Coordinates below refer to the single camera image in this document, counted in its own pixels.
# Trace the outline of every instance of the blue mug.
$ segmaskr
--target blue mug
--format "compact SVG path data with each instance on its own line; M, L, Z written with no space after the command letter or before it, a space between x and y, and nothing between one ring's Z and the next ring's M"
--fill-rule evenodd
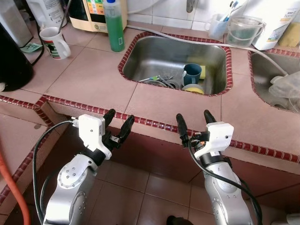
M184 66L183 70L183 86L192 83L198 84L202 72L201 66L189 63Z

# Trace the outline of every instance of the green bottle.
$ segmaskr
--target green bottle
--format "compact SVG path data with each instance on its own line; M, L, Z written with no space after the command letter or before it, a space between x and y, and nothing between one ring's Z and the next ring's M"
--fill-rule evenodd
M121 4L118 0L107 0L103 7L111 49L121 52L125 49Z

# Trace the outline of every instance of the faucet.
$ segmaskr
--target faucet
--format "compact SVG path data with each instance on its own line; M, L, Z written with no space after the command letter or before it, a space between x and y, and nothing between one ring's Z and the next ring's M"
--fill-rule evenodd
M187 12L191 13L193 11L195 0L187 0Z

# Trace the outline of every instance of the toothbrush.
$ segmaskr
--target toothbrush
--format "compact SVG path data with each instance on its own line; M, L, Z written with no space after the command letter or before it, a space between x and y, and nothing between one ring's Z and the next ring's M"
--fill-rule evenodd
M229 20L229 17L231 16L231 13L234 11L234 8L237 6L239 2L236 0L236 1L232 1L230 3L230 10L220 19L220 21L228 21Z

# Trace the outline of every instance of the stainless steel sink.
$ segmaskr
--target stainless steel sink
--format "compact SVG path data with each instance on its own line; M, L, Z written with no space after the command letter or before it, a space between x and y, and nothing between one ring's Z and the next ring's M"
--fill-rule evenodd
M225 89L226 53L222 48L184 43L164 37L149 36L139 39L123 68L123 73L134 81L156 75L174 75L173 81L181 84L183 68L187 63L205 66L206 77L199 83L205 94L218 94Z
M265 54L273 59L288 74L292 74L300 70L300 59L298 58L272 53ZM272 106L288 109L287 98L275 97L269 93L269 87L272 85L270 83L272 78L275 76L283 76L283 74L272 63L257 53L252 55L251 61L254 85L258 96Z

